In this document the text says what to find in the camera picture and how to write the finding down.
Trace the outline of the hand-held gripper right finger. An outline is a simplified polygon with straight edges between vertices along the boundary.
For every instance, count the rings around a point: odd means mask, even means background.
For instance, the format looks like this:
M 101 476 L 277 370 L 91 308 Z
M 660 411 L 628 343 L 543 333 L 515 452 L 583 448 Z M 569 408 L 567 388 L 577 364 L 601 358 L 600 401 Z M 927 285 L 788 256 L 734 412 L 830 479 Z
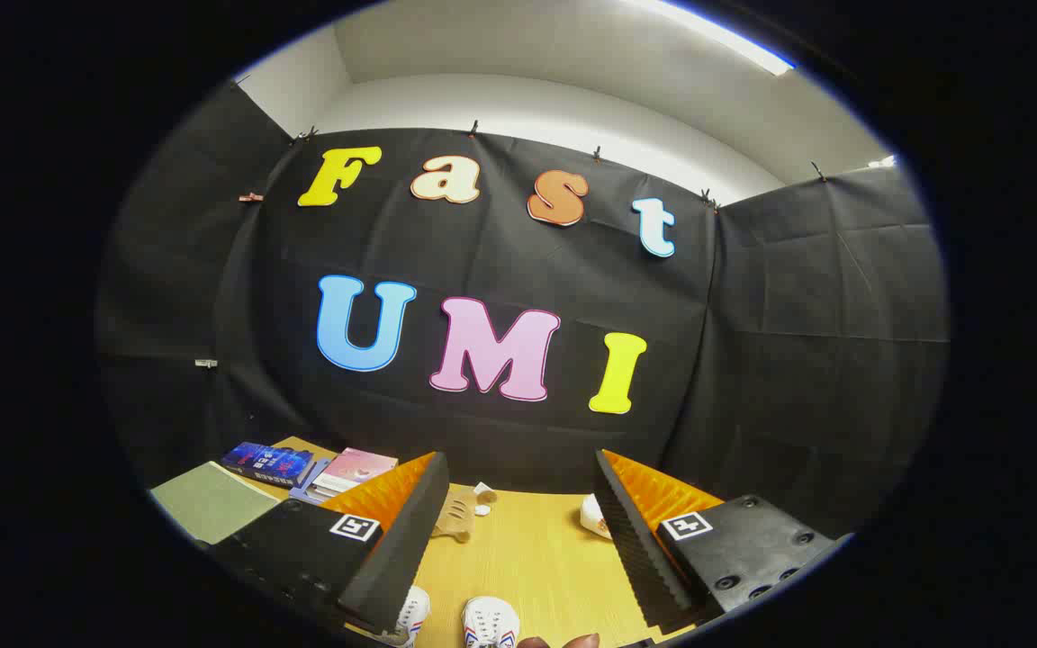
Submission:
M 846 537 L 828 537 L 757 495 L 721 499 L 598 450 L 594 497 L 645 622 L 662 633 L 751 608 Z

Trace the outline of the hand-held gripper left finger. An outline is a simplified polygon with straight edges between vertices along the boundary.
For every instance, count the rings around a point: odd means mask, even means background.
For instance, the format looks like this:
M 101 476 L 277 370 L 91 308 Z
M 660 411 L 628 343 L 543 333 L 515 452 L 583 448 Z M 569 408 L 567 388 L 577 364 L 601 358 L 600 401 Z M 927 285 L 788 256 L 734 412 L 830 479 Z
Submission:
M 390 632 L 448 490 L 447 456 L 427 453 L 321 504 L 288 498 L 207 553 L 326 630 Z

